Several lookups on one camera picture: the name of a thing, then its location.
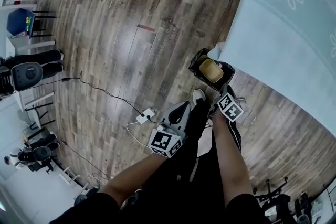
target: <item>black sleeve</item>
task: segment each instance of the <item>black sleeve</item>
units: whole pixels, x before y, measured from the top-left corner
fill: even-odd
[[[270,224],[257,199],[251,194],[241,194],[229,202],[225,208],[225,223]]]
[[[97,193],[82,201],[80,204],[71,207],[60,217],[50,222],[58,223],[104,223],[111,219],[113,214],[117,217],[119,206],[108,194]]]

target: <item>blue chair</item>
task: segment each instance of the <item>blue chair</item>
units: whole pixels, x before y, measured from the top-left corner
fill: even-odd
[[[35,21],[36,18],[56,18],[56,16],[37,16],[35,13],[49,13],[49,12],[32,12],[31,10],[26,10],[23,8],[18,8],[17,10],[11,12],[8,15],[7,20],[7,31],[10,32],[13,36],[16,36],[22,32],[28,32],[28,37],[50,37],[51,34],[48,35],[34,35],[33,32],[35,31],[44,31],[45,29],[39,29],[36,27],[37,22]],[[30,18],[31,24],[30,27],[27,29],[26,19]]]

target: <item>black pants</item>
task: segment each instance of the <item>black pants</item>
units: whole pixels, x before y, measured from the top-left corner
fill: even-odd
[[[191,214],[198,210],[213,214],[222,212],[225,207],[224,195],[214,134],[210,151],[197,158],[198,140],[205,128],[209,109],[207,102],[197,102],[185,129],[188,136],[185,144],[146,181],[142,197],[133,210],[155,210],[164,201]],[[236,143],[240,148],[240,137]]]
[[[56,137],[54,134],[49,134],[46,138],[41,138],[35,143],[31,143],[31,148],[34,150],[40,146],[47,146],[51,151],[58,148],[58,143],[55,142]]]
[[[54,61],[59,61],[61,59],[61,53],[58,50],[50,50],[47,52],[42,52],[40,54],[33,55],[18,55],[14,56],[12,59],[6,60],[4,66],[11,69],[14,66],[25,63],[25,62],[36,62],[39,63],[43,68],[43,78],[51,78],[59,72],[62,72],[62,65],[59,63],[51,63]]]

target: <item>white sneaker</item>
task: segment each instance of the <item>white sneaker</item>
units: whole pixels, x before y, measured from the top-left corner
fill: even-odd
[[[205,93],[201,89],[197,89],[193,92],[193,102],[194,102],[194,104],[197,104],[198,99],[202,99],[204,101],[206,100]]]
[[[60,50],[60,49],[57,49],[58,51],[59,51],[59,53],[61,54],[61,59],[60,59],[60,61],[63,61],[63,59],[64,59],[64,53]]]

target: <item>black shirt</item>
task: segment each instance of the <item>black shirt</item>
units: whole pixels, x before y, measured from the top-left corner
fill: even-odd
[[[223,210],[220,219],[213,219],[220,223],[255,223],[269,224],[270,221],[264,216],[257,199],[250,194],[242,194],[235,197]],[[147,208],[147,212],[138,211],[135,214],[128,212],[125,216],[117,204],[117,202],[107,194],[98,193],[84,200],[77,206],[67,210],[63,215],[51,222],[57,223],[118,223],[124,222],[127,218],[134,220],[145,219],[149,222],[169,222],[176,223],[182,219],[212,219],[205,211],[195,211],[192,214],[185,214],[181,207],[162,208],[155,212],[151,208]]]

